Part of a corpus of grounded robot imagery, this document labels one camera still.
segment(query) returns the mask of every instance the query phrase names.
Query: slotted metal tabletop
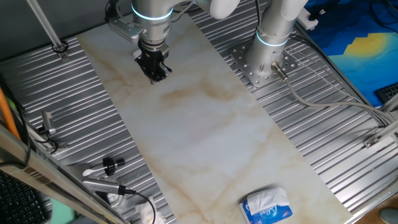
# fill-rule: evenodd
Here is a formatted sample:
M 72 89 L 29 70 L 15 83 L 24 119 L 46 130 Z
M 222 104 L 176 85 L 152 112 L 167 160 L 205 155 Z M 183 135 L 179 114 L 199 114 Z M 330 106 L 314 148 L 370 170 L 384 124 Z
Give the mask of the slotted metal tabletop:
M 267 1 L 260 2 L 262 8 L 267 4 Z M 191 17 L 243 85 L 351 213 L 360 216 L 388 197 L 370 200 L 398 175 L 398 148 L 391 138 L 371 149 L 365 148 L 363 141 L 378 131 L 380 125 L 371 114 L 352 106 L 311 108 L 301 105 L 282 81 L 253 88 L 238 68 L 229 50 L 253 38 L 257 23 L 253 0 L 242 0 L 231 16 L 220 21 L 204 12 L 196 12 Z M 39 127 L 42 124 L 40 111 L 51 111 L 57 126 L 53 138 L 68 143 L 68 149 L 60 149 L 54 154 L 64 165 L 99 167 L 103 157 L 124 158 L 126 165 L 113 177 L 144 195 L 153 195 L 167 223 L 176 223 L 79 42 L 75 37 L 67 42 L 70 46 L 67 62 L 61 61 L 48 46 L 0 63 L 0 72 L 25 107 L 26 118 Z M 289 74 L 290 82 L 300 96 L 319 103 L 351 100 L 342 91 L 357 97 L 344 77 L 325 64 L 310 47 L 295 40 L 290 40 L 287 45 L 286 51 L 318 73 L 300 64 Z M 134 222 L 139 219 L 134 206 L 141 201 L 138 197 L 129 197 L 118 212 Z M 51 211 L 48 198 L 45 198 L 45 204 Z

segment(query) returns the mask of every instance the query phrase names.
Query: marble surface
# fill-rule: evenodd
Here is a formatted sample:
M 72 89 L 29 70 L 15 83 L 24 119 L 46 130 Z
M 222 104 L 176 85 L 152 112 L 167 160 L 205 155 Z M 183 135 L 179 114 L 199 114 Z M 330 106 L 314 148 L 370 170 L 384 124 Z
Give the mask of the marble surface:
M 351 217 L 187 15 L 155 85 L 107 25 L 77 37 L 179 223 L 243 224 L 238 202 L 276 186 L 294 213 L 280 224 Z

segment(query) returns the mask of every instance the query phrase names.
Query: white cloth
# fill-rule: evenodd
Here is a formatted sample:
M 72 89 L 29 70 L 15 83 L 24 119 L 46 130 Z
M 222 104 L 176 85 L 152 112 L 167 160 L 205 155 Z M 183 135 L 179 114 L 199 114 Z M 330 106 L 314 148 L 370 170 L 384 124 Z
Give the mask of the white cloth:
M 287 199 L 286 191 L 280 187 L 277 187 L 274 189 L 262 190 L 249 195 L 248 205 L 250 214 L 254 215 L 276 205 L 289 205 L 289 200 Z
M 149 200 L 155 206 L 154 198 L 149 197 Z M 154 211 L 149 202 L 136 205 L 136 210 L 139 213 L 139 218 L 141 219 L 142 224 L 152 224 L 152 221 L 154 220 Z M 155 211 L 156 211 L 155 224 L 164 224 L 166 220 L 164 219 L 161 212 L 157 211 L 156 208 Z

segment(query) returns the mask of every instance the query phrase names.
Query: blue light ring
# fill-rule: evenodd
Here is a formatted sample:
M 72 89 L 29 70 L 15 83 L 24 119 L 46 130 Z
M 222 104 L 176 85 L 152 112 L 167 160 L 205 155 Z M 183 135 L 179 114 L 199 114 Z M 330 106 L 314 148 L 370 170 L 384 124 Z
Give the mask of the blue light ring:
M 287 39 L 284 43 L 281 43 L 281 44 L 268 44 L 267 42 L 263 41 L 263 40 L 260 38 L 259 32 L 258 32 L 258 31 L 257 31 L 257 38 L 261 41 L 261 43 L 263 43 L 263 44 L 265 44 L 265 45 L 268 45 L 268 46 L 270 46 L 270 47 L 279 47 L 279 46 L 282 46 L 282 45 L 286 44 L 287 41 L 289 40 L 289 39 Z
M 168 17 L 173 13 L 173 8 L 172 8 L 172 10 L 171 10 L 169 13 L 167 13 L 166 16 L 148 17 L 148 16 L 144 16 L 144 15 L 142 15 L 142 14 L 139 14 L 139 13 L 134 9 L 134 7 L 132 6 L 132 4 L 131 4 L 131 8 L 132 8 L 133 12 L 134 12 L 137 16 L 139 16 L 139 17 L 141 17 L 141 18 L 143 18 L 143 19 L 150 20 L 150 21 L 158 21 L 158 20 L 166 19 L 166 18 L 168 18 Z

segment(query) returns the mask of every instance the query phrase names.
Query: yellow pattern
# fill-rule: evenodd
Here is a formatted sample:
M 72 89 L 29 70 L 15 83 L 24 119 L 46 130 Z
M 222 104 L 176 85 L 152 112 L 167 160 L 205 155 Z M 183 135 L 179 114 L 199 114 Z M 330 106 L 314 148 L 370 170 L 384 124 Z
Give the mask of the yellow pattern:
M 344 52 L 355 57 L 373 57 L 380 54 L 387 45 L 386 34 L 369 34 L 368 37 L 357 37 Z

